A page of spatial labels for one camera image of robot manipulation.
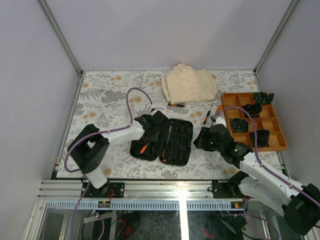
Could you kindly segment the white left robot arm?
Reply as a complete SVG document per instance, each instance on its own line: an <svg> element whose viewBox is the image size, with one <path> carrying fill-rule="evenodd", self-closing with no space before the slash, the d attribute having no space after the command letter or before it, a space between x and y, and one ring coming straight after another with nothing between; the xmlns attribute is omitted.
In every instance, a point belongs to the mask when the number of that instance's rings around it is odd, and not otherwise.
<svg viewBox="0 0 320 240"><path fill-rule="evenodd" d="M167 121L163 112L154 109L150 115L136 117L130 124L111 130L102 130L89 124L68 147L65 159L71 157L91 183L93 193L98 197L105 197L110 186L100 165L108 148L140 139L145 139L148 143L157 142L161 128Z"/></svg>

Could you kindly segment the dark green tool case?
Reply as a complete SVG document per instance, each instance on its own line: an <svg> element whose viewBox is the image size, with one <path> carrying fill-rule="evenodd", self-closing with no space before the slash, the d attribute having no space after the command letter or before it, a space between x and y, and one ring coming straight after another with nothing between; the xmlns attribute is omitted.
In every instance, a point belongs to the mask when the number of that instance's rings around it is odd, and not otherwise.
<svg viewBox="0 0 320 240"><path fill-rule="evenodd" d="M172 126L169 145L165 152L167 162L162 162L162 153L167 141L169 127ZM158 142L151 142L143 154L140 150L148 140L140 138L133 140L130 145L130 155L134 158L154 161L157 158L166 165L185 166L191 154L191 143L193 139L193 124L187 120L167 118L166 124L162 127Z"/></svg>

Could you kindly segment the orange utility knife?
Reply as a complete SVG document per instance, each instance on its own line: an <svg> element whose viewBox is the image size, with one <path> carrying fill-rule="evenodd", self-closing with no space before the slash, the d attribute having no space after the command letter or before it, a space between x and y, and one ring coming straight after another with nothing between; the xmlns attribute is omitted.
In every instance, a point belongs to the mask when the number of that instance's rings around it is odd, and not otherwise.
<svg viewBox="0 0 320 240"><path fill-rule="evenodd" d="M144 143L144 146L142 147L142 149L140 150L140 154L143 154L144 152L145 152L145 150L147 149L147 147L149 146L149 144L150 144L150 141L146 141L145 143Z"/></svg>

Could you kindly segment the orange handled long screwdriver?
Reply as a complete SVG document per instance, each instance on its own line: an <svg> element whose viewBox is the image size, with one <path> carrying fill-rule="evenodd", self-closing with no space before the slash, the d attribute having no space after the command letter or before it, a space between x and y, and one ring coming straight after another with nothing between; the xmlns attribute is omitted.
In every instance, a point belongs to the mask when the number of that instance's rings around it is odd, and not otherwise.
<svg viewBox="0 0 320 240"><path fill-rule="evenodd" d="M220 105L220 106L216 109L215 114L219 113L223 108L224 108L224 106L223 106L223 105Z"/></svg>

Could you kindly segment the large black orange screwdriver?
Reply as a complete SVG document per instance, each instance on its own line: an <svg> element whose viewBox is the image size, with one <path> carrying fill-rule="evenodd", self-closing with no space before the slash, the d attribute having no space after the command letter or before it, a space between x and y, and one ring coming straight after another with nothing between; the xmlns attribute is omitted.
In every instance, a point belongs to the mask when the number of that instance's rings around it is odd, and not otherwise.
<svg viewBox="0 0 320 240"><path fill-rule="evenodd" d="M167 148L169 146L169 139L170 139L171 130L172 130L172 126L170 125L169 126L169 130L168 130L167 140L166 140L166 143L164 145L163 152L162 152L162 162L163 163L167 162L167 160L166 160L166 151L167 151Z"/></svg>

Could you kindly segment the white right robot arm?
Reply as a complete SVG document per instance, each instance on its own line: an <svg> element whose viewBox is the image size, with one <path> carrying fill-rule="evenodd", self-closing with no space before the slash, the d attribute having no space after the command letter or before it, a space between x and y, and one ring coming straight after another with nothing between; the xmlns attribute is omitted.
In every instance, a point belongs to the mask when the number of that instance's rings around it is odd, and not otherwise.
<svg viewBox="0 0 320 240"><path fill-rule="evenodd" d="M320 190L277 172L246 144L234 141L224 124L202 127L194 140L197 149L218 152L238 172L228 184L233 197L252 197L283 217L297 234L305 236L320 221Z"/></svg>

